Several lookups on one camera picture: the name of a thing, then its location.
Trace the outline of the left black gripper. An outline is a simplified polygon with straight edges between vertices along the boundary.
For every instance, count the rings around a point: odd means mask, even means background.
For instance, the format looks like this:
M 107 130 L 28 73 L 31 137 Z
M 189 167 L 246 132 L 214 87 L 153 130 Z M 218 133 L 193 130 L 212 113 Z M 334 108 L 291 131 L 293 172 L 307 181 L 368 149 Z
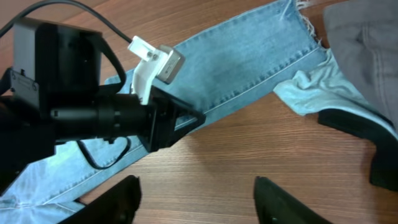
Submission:
M 115 94 L 97 98 L 96 112 L 97 137 L 113 141 L 137 136 L 148 152 L 174 145 L 206 121 L 192 105 L 156 87 L 147 105 L 136 94 Z

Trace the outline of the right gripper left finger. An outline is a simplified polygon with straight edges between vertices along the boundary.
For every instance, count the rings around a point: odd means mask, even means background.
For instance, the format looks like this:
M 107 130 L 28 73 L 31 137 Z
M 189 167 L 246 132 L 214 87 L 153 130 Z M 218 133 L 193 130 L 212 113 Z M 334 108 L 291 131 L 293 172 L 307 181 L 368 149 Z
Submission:
M 132 224 L 141 198 L 140 179 L 129 175 L 59 224 Z

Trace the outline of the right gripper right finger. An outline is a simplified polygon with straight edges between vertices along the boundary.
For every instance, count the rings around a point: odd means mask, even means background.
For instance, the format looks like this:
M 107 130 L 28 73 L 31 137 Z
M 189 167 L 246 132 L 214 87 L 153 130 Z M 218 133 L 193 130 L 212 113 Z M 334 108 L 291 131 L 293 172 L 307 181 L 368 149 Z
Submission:
M 331 224 L 267 177 L 256 177 L 253 198 L 261 224 Z

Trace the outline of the light blue denim jeans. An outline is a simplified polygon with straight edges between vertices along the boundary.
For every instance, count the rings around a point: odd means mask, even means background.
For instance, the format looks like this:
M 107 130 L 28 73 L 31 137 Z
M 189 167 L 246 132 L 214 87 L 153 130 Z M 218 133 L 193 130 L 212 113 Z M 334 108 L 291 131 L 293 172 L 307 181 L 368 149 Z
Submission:
M 324 61 L 326 52 L 310 28 L 297 1 L 274 1 L 179 43 L 183 67 L 171 84 L 154 85 L 214 123 Z M 76 142 L 58 146 L 54 156 L 28 165 L 1 197 L 1 223 L 58 223 L 83 208 L 80 196 L 147 155 L 133 136 L 114 144 L 86 140 L 85 146 L 99 169 Z

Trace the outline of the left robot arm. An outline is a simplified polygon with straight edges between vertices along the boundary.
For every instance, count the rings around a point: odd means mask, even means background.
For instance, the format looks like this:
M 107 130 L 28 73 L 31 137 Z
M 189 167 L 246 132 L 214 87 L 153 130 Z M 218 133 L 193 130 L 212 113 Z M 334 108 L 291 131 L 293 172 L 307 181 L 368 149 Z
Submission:
M 205 122 L 190 104 L 150 86 L 123 93 L 127 76 L 99 32 L 31 18 L 13 22 L 14 65 L 1 80 L 1 191 L 56 146 L 137 136 L 148 152 L 170 147 Z

